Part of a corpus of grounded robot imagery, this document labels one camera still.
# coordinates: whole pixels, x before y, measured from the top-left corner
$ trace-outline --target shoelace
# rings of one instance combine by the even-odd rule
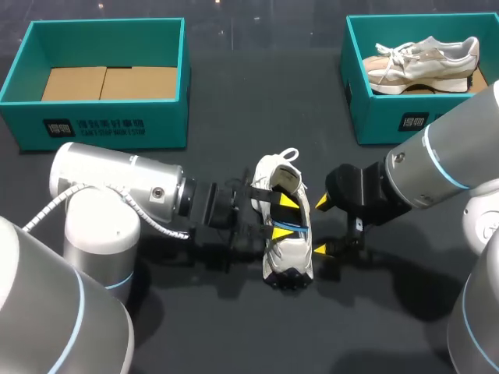
[[[385,76],[387,76],[393,64],[400,65],[402,68],[404,68],[404,62],[407,58],[419,60],[419,56],[413,55],[411,53],[411,47],[413,45],[414,43],[410,42],[399,45],[396,48],[388,48],[385,47],[384,45],[376,43],[376,49],[378,53],[382,56],[389,57],[387,67],[384,70],[384,73],[378,84],[381,84],[381,81],[384,79]]]

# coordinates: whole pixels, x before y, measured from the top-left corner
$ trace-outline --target teal box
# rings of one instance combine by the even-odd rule
[[[421,127],[472,96],[471,93],[376,95],[363,59],[429,36],[439,41],[480,41],[480,71],[488,84],[499,79],[499,18],[496,13],[347,16],[340,72],[359,144],[403,143],[416,131],[402,131],[404,118],[424,118]]]
[[[51,68],[177,68],[175,99],[41,101]],[[21,150],[68,141],[113,149],[186,146],[190,63],[184,19],[32,22],[0,92]]]

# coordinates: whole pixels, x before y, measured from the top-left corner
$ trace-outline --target open box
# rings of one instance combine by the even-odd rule
[[[184,147],[189,83],[184,19],[36,21],[0,112],[21,150]]]
[[[348,16],[340,71],[359,144],[402,143],[474,94],[473,89],[468,93],[373,93],[363,59],[377,55],[375,44],[394,48],[409,41],[422,41],[430,35],[443,42],[477,37],[480,41],[478,73],[489,85],[499,79],[499,17],[496,13]]]

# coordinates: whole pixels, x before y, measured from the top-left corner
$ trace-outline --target sneaker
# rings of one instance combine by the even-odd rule
[[[462,43],[441,43],[428,37],[419,43],[405,43],[396,48],[376,44],[378,56],[366,58],[371,89],[382,94],[398,95],[406,88],[422,84],[446,92],[466,92],[480,59],[478,39]]]
[[[302,175],[291,165],[298,155],[295,148],[267,155],[258,163],[253,177],[253,187],[282,192],[299,206],[297,224],[277,216],[278,207],[274,208],[271,203],[251,202],[253,208],[262,214],[264,224],[292,231],[292,235],[286,235],[281,240],[267,240],[263,273],[265,282],[272,287],[306,287],[313,279],[310,207]]]

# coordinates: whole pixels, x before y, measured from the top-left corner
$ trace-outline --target black table surface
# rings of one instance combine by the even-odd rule
[[[332,168],[365,167],[390,149],[355,141],[338,75],[345,15],[494,7],[488,0],[221,2],[227,5],[222,11],[220,2],[118,6],[109,0],[90,11],[77,1],[0,1],[0,71],[5,77],[30,19],[186,16],[192,62],[188,147],[140,155],[224,183],[244,167],[253,169],[263,155],[293,146],[300,151],[294,164],[315,204]],[[48,203],[53,156],[19,154],[0,123],[3,217],[23,226]],[[372,266],[346,263],[338,270],[314,256],[315,281],[294,293],[264,284],[257,261],[236,264],[230,273],[209,259],[183,266],[170,256],[175,243],[144,228],[130,306],[132,373],[452,373],[448,315],[476,261],[461,229],[467,198],[370,230]],[[345,215],[337,210],[313,211],[311,219],[314,240],[344,232]],[[33,235],[60,253],[63,225],[59,209]]]

